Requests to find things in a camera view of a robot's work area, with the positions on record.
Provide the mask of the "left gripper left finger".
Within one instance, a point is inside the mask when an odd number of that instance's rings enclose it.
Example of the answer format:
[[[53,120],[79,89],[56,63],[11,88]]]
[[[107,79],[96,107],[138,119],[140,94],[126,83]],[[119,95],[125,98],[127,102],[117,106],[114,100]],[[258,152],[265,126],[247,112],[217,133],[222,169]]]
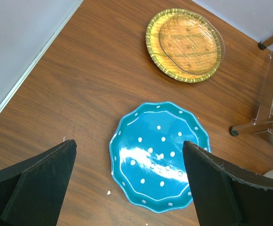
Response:
[[[74,167],[73,139],[0,170],[0,226],[55,226]]]

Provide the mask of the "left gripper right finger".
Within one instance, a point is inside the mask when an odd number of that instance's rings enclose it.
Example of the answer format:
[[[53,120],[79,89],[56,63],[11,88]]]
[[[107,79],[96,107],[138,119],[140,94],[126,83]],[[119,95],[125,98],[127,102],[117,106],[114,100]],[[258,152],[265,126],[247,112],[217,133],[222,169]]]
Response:
[[[273,226],[273,179],[183,143],[183,160],[202,226]]]

